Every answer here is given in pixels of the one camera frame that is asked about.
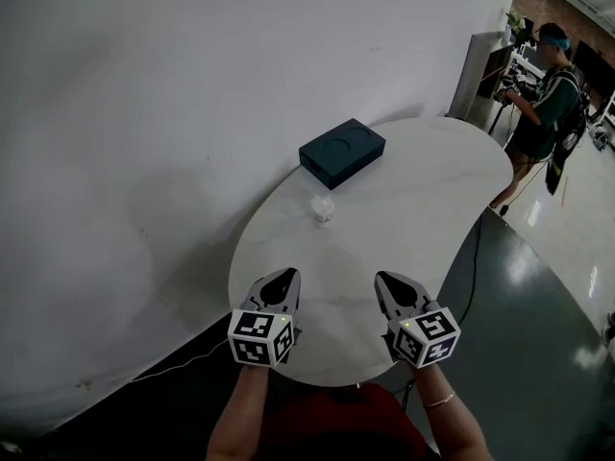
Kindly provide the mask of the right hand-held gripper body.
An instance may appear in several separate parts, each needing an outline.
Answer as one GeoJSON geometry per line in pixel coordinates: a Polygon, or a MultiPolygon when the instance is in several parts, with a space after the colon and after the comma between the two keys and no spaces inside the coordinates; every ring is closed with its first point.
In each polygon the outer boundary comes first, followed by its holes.
{"type": "Polygon", "coordinates": [[[387,324],[382,338],[393,361],[424,368],[451,356],[460,327],[448,307],[399,273],[377,272],[374,287],[387,324]]]}

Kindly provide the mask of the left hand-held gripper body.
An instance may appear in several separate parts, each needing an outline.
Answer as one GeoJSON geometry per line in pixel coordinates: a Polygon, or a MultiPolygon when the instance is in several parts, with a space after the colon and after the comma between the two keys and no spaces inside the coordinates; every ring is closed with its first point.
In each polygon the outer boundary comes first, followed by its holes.
{"type": "Polygon", "coordinates": [[[228,341],[242,365],[276,368],[287,360],[298,334],[301,274],[292,267],[258,279],[232,312],[228,341]]]}

